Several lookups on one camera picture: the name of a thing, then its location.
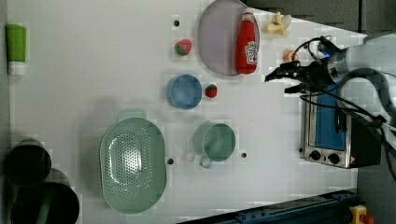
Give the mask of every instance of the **black bowl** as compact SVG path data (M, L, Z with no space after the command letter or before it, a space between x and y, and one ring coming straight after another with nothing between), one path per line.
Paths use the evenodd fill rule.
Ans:
M50 173L50 154L43 147L14 147L5 159L6 179L19 187L31 187L42 182Z
M74 224L78 220L77 194L64 184L41 183L20 191L11 210L12 224L36 224L40 209L47 207L46 224Z

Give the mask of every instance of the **ketchup bottle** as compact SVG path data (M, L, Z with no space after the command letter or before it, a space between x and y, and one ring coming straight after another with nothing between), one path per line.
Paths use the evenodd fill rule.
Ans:
M254 32L253 9L247 8L242 16L241 28L236 42L236 70L241 74L251 74L257 67L257 42Z

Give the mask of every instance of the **small blue bowl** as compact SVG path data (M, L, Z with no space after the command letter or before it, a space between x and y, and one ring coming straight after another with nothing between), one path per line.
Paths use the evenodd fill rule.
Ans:
M193 109L202 99L201 83L191 75L173 78L169 82L166 92L169 103L180 109Z

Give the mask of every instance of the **white tabletop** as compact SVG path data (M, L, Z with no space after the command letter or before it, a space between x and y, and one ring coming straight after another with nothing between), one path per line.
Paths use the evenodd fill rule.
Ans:
M196 44L198 21L211 2L8 2L9 21L30 29L31 45L28 75L10 77L13 141L29 136L43 142L80 198L78 223L177 223L357 186L357 170L300 158L301 102L283 94L291 82L262 82L286 49L307 39L332 35L343 48L361 44L364 35L293 19L287 37L261 33L254 75L220 76L205 67L196 45L185 58L173 51L182 38ZM254 14L260 27L272 17ZM164 87L182 74L204 87L216 84L218 97L204 97L191 111L170 106ZM134 216L106 204L98 169L100 141L126 108L146 110L163 132L166 159L175 160L167 165L160 201ZM205 120L226 122L237 136L231 158L209 170L199 166L191 141Z

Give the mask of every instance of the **oval colander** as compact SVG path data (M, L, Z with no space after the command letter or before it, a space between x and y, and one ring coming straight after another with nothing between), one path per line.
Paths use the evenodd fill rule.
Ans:
M102 189L107 203L124 214L154 205L166 186L165 143L142 110L105 134L100 146Z

